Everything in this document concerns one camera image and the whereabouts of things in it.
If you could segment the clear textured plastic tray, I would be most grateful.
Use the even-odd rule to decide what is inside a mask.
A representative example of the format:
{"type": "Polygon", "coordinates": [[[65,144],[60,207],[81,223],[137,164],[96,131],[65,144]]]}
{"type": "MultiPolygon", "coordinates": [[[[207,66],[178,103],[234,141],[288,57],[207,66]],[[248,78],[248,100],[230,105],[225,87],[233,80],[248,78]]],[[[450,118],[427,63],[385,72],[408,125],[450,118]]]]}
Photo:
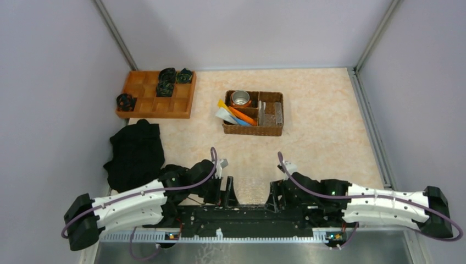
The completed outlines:
{"type": "Polygon", "coordinates": [[[234,189],[240,204],[265,204],[269,196],[271,179],[239,178],[234,179],[234,189]]]}

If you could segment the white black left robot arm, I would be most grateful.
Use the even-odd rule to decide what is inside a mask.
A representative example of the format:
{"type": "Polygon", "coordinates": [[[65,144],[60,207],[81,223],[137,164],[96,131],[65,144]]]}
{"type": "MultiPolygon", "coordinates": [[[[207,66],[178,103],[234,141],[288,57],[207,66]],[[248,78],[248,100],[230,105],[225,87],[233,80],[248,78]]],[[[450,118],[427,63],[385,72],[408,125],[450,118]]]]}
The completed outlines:
{"type": "Polygon", "coordinates": [[[139,226],[168,227],[181,219],[177,206],[191,194],[205,204],[224,201],[220,186],[222,170],[227,166],[226,159],[204,159],[192,168],[169,164],[157,179],[140,187],[94,199],[82,194],[64,215],[62,237],[72,251],[79,251],[117,231],[139,226]]]}

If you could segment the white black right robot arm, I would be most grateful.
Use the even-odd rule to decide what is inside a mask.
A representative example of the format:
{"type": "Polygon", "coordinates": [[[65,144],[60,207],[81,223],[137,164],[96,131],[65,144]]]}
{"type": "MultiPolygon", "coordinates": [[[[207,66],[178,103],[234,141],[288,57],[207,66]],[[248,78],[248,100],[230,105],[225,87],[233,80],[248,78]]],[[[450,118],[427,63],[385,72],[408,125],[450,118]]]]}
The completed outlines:
{"type": "Polygon", "coordinates": [[[367,188],[344,180],[312,180],[298,172],[270,183],[267,209],[297,210],[312,227],[356,223],[396,225],[438,240],[455,240],[448,200],[440,188],[400,192],[367,188]]]}

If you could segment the brown wicker divided basket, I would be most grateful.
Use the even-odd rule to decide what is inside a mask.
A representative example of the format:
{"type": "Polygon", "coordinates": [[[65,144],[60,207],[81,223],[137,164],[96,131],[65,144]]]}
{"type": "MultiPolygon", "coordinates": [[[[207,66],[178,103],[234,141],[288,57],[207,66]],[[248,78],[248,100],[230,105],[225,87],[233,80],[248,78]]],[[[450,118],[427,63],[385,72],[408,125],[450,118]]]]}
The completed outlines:
{"type": "MultiPolygon", "coordinates": [[[[234,107],[231,104],[230,96],[235,90],[229,90],[225,94],[225,103],[227,106],[234,107]]],[[[259,116],[259,101],[266,103],[280,102],[282,103],[282,111],[284,114],[284,96],[280,92],[270,92],[270,91],[247,91],[251,98],[251,104],[248,107],[234,107],[238,111],[248,115],[257,121],[257,126],[241,126],[241,125],[232,125],[226,121],[223,121],[223,131],[225,134],[235,134],[235,135],[253,135],[253,136],[281,136],[283,132],[283,127],[273,126],[259,126],[258,116],[259,116]]]]}

